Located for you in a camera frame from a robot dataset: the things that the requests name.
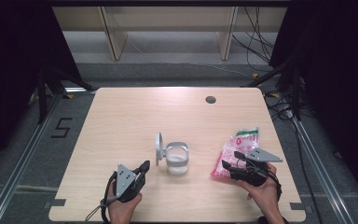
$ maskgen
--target aluminum rail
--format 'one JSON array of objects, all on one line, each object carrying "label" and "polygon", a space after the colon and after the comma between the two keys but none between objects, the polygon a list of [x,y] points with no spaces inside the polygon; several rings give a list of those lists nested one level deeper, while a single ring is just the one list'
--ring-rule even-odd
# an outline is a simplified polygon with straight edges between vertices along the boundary
[{"label": "aluminum rail", "polygon": [[296,125],[296,128],[298,129],[300,138],[304,143],[304,150],[310,159],[310,164],[312,165],[315,174],[318,176],[318,179],[321,182],[324,193],[326,194],[327,199],[330,201],[339,223],[354,223],[347,205],[340,196],[337,187],[331,179],[330,175],[327,173],[321,158],[319,157],[315,147],[308,137],[307,132],[305,131],[304,126],[302,125],[301,121],[297,120],[296,118],[294,118],[293,121]]},{"label": "aluminum rail", "polygon": [[61,100],[61,98],[62,96],[60,94],[56,94],[53,96],[48,106],[48,113],[45,119],[36,126],[36,129],[34,131],[33,136],[31,137],[30,142],[22,152],[22,155],[19,161],[17,162],[13,172],[11,173],[10,178],[8,179],[2,191],[0,192],[0,220],[3,214],[5,213],[8,204],[10,203],[14,191],[16,191],[16,187],[19,185],[20,179],[24,174],[31,158],[33,157],[37,145],[39,144],[40,139],[42,138],[43,133],[45,132],[48,126],[49,119],[54,109],[56,108],[58,102]]},{"label": "aluminum rail", "polygon": [[313,6],[316,0],[11,0],[48,7],[289,7]]}]

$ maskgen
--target metal bracket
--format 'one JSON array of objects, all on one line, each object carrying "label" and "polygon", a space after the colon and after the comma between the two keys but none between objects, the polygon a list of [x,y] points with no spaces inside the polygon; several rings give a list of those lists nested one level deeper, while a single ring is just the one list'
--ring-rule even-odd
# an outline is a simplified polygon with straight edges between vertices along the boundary
[{"label": "metal bracket", "polygon": [[249,153],[245,154],[245,158],[251,161],[276,161],[282,162],[283,160],[261,148],[255,148]]},{"label": "metal bracket", "polygon": [[118,165],[117,168],[117,184],[116,184],[116,197],[119,198],[131,185],[135,179],[136,174],[129,170],[122,164]]},{"label": "metal bracket", "polygon": [[158,166],[158,162],[162,160],[163,157],[166,156],[166,150],[163,148],[162,144],[162,136],[161,133],[156,134],[156,166]]}]

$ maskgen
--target gray floor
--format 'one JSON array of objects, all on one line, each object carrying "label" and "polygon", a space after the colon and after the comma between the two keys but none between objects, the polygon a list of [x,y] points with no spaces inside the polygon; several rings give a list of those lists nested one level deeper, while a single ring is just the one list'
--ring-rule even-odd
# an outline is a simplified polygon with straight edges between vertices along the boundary
[{"label": "gray floor", "polygon": [[[246,43],[245,34],[235,34]],[[233,41],[228,61],[221,61],[213,33],[130,33],[119,61],[110,60],[110,53],[103,33],[65,33],[83,79],[96,87],[108,86],[225,86],[239,87],[252,81],[252,75],[262,76],[269,70],[267,64],[256,55],[249,54]],[[270,42],[275,34],[265,34]],[[252,48],[261,50],[257,45]],[[259,88],[263,92],[274,91],[279,77],[272,78]],[[72,83],[64,82],[66,87]],[[46,130],[22,174],[19,185],[11,198],[0,223],[51,223],[48,205],[52,202],[61,183],[66,164],[79,135],[84,119],[92,103],[93,94],[77,93],[64,97],[51,115]],[[272,108],[281,98],[267,97]],[[301,123],[320,156],[327,173],[337,187],[340,197],[349,210],[353,223],[358,223],[358,185],[344,161],[333,155],[335,148],[308,107],[301,110]],[[299,149],[293,124],[289,120],[275,119],[270,111],[282,148],[291,168],[301,200],[307,211],[303,223],[319,223],[319,209],[323,223],[339,223],[339,218],[324,191],[321,181],[303,152],[304,168],[301,169]],[[64,134],[56,130],[60,119],[69,127],[65,138],[53,138]],[[6,184],[21,153],[28,146],[38,121],[38,105],[33,100],[23,116],[18,131],[13,133],[10,144],[0,152],[0,192]]]}]

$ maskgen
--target black cable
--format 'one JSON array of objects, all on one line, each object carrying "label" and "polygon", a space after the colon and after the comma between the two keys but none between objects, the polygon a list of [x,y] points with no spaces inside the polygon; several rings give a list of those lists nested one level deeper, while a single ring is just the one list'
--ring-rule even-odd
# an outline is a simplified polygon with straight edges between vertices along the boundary
[{"label": "black cable", "polygon": [[86,219],[85,221],[89,221],[90,218],[92,216],[94,216],[94,214],[98,211],[99,208],[101,208],[101,215],[102,215],[102,218],[103,218],[103,223],[110,223],[109,220],[106,218],[106,207],[109,205],[109,204],[106,204],[106,201],[107,201],[107,194],[108,194],[108,191],[109,191],[109,188],[110,188],[110,184],[112,183],[113,179],[116,178],[116,171],[113,172],[113,174],[109,177],[109,180],[107,182],[107,185],[106,185],[106,189],[105,189],[105,193],[104,193],[104,196],[103,196],[103,199],[101,200],[101,204],[98,205],[96,208],[94,208],[87,216],[86,216]]},{"label": "black cable", "polygon": [[237,167],[238,167],[238,162],[239,161],[250,162],[252,164],[252,166],[246,166],[246,171],[251,171],[251,173],[256,172],[260,176],[264,175],[263,177],[265,177],[265,178],[268,178],[268,177],[271,178],[276,184],[278,201],[280,200],[281,195],[282,195],[282,185],[279,182],[278,177],[274,173],[272,173],[270,170],[268,170],[268,172],[265,173],[262,169],[257,167],[251,160],[247,160],[247,159],[238,159],[237,160]]},{"label": "black cable", "polygon": [[[252,37],[251,40],[249,41],[249,45],[248,45],[248,47],[246,47],[247,49],[249,49],[249,48],[251,47],[252,39],[253,39],[253,37]],[[253,66],[249,63],[249,50],[246,50],[246,62],[247,62],[247,63],[249,64],[249,66],[251,66],[251,68],[253,68],[255,71],[269,72],[269,71],[267,71],[267,70],[255,68],[255,67],[253,67]]]},{"label": "black cable", "polygon": [[233,35],[232,37],[234,37],[234,39],[241,45],[243,46],[245,49],[247,50],[250,50],[253,54],[257,55],[258,57],[260,57],[264,62],[268,63],[269,62],[269,59],[266,58],[265,56],[263,56],[261,53],[257,52],[256,50],[254,49],[251,49],[247,46],[245,46],[244,44],[242,44],[242,42],[240,42],[240,40],[235,36]]},{"label": "black cable", "polygon": [[[316,210],[316,213],[317,213],[317,216],[318,216],[318,219],[319,219],[319,223],[323,224],[322,216],[321,216],[321,213],[319,211],[318,204],[316,203],[316,199],[315,199],[315,196],[313,194],[313,190],[312,190],[312,187],[310,185],[310,181],[308,179],[307,172],[305,170],[304,160],[303,160],[303,155],[302,155],[302,148],[301,148],[301,140],[300,140],[300,136],[299,136],[299,130],[298,130],[298,128],[297,128],[297,126],[296,126],[296,124],[294,122],[295,117],[293,115],[289,117],[289,116],[287,116],[286,113],[283,113],[284,111],[292,110],[290,102],[287,103],[287,102],[283,101],[283,99],[291,97],[292,93],[281,94],[281,96],[282,96],[282,98],[275,105],[268,105],[267,102],[266,102],[266,104],[268,106],[268,109],[271,109],[271,110],[276,112],[274,115],[271,116],[271,118],[275,117],[273,119],[280,118],[281,120],[290,120],[290,122],[292,123],[293,127],[295,128],[296,141],[297,141],[297,147],[298,147],[298,155],[300,157],[300,163],[301,163],[301,170],[302,170],[303,175],[305,177],[307,186],[308,186],[308,188],[310,190],[310,197],[312,198],[312,202],[313,202],[313,204],[315,206],[315,210]],[[280,109],[278,109],[279,105],[287,105],[287,107],[280,110]]]},{"label": "black cable", "polygon": [[257,34],[258,40],[260,41],[260,44],[261,44],[261,48],[262,48],[262,50],[263,50],[263,52],[264,52],[265,57],[267,58],[267,54],[268,54],[269,57],[270,57],[270,53],[269,53],[269,51],[268,51],[267,48],[266,48],[266,44],[263,42],[263,40],[264,40],[264,41],[267,41],[267,40],[260,34],[260,25],[259,25],[259,23],[258,23],[259,11],[260,11],[260,7],[257,7],[257,8],[255,9],[256,18],[255,18],[255,23],[254,23],[253,20],[252,20],[252,18],[251,18],[251,16],[250,16],[250,14],[249,14],[249,12],[248,12],[248,10],[247,10],[247,8],[245,7],[246,15],[247,15],[247,17],[248,17],[248,19],[249,19],[249,21],[250,21],[250,23],[252,24],[252,27],[253,27],[253,29],[254,29],[254,32],[253,32],[251,38],[252,38],[252,39],[255,39],[255,34]]},{"label": "black cable", "polygon": [[264,37],[263,37],[263,40],[259,40],[257,38],[254,38],[254,40],[257,42],[263,42],[263,40],[264,40],[265,42],[267,42],[267,43],[263,42],[265,45],[267,45],[269,48],[272,48],[272,49],[274,48],[274,45],[270,44]]}]

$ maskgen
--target human hand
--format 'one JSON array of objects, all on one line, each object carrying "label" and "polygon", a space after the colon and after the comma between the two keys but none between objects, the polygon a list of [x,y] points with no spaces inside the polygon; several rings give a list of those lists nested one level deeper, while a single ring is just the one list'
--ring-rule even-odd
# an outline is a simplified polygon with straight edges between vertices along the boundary
[{"label": "human hand", "polygon": [[[113,181],[110,185],[109,196],[113,195],[113,184],[116,181]],[[129,224],[135,210],[136,205],[142,200],[142,193],[139,193],[131,201],[122,203],[119,200],[116,200],[109,204],[108,212],[111,224]]]},{"label": "human hand", "polygon": [[[267,166],[276,175],[277,169],[275,166],[269,162],[267,162]],[[268,177],[266,182],[259,187],[252,186],[243,180],[238,180],[237,184],[249,192],[247,200],[255,200],[269,224],[284,223],[278,206],[277,185],[274,180]]]}]

